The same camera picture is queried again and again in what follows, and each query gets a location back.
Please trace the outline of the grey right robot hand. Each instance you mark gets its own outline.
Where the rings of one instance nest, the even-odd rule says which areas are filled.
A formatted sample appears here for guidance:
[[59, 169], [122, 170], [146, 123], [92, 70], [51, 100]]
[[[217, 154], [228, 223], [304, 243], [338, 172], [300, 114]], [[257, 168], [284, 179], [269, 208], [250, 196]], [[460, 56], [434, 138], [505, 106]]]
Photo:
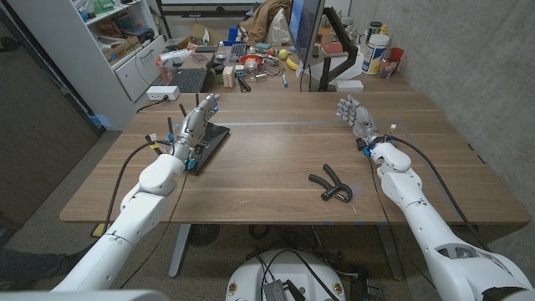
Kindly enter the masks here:
[[336, 115], [349, 124], [354, 135], [360, 140], [360, 151], [364, 148], [370, 151], [382, 139], [369, 111], [353, 96], [339, 100]]

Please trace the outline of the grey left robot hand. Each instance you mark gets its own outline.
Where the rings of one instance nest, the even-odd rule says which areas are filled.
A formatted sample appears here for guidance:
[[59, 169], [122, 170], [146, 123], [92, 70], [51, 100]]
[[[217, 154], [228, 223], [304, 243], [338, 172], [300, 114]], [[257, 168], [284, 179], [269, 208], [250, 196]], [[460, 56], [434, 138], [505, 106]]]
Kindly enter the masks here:
[[219, 94], [209, 94], [181, 123], [174, 142], [174, 157], [184, 162], [206, 133], [208, 120], [217, 111]]

